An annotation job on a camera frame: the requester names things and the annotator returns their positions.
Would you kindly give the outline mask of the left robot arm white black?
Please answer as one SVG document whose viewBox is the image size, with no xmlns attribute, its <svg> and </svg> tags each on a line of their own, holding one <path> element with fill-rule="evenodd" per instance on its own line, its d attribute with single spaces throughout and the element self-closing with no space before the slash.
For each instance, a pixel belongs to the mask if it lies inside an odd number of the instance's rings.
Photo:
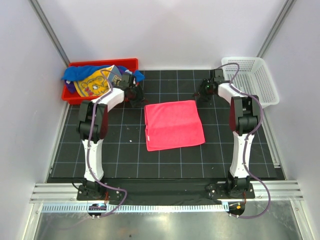
<svg viewBox="0 0 320 240">
<path fill-rule="evenodd" d="M 139 107 L 145 101 L 145 95 L 138 78 L 125 72 L 120 78 L 109 81 L 102 70 L 102 79 L 107 91 L 93 100 L 83 100 L 78 113 L 78 127 L 84 147 L 84 180 L 77 188 L 78 200 L 102 200 L 108 189 L 104 183 L 102 166 L 103 141 L 108 132 L 108 114 L 117 105 L 128 101 L 132 107 Z"/>
</svg>

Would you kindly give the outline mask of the pink microfiber towel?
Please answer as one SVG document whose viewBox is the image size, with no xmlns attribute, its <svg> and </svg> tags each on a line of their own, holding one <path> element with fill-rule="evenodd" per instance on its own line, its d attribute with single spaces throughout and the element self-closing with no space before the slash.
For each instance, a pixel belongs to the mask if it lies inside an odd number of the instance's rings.
<svg viewBox="0 0 320 240">
<path fill-rule="evenodd" d="M 149 152 L 193 147 L 206 142 L 195 100 L 148 104 L 144 107 Z"/>
</svg>

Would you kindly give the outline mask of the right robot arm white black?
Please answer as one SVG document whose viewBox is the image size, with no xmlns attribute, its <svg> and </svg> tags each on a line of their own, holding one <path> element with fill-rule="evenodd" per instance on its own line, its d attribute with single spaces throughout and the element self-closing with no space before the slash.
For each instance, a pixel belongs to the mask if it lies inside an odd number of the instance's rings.
<svg viewBox="0 0 320 240">
<path fill-rule="evenodd" d="M 255 131 L 261 125 L 261 106 L 256 96 L 237 89 L 225 80 L 222 69 L 213 69 L 193 94 L 208 102 L 217 95 L 229 103 L 229 127 L 233 134 L 232 163 L 224 184 L 217 184 L 212 193 L 221 198 L 241 198 L 250 190 L 249 162 Z"/>
</svg>

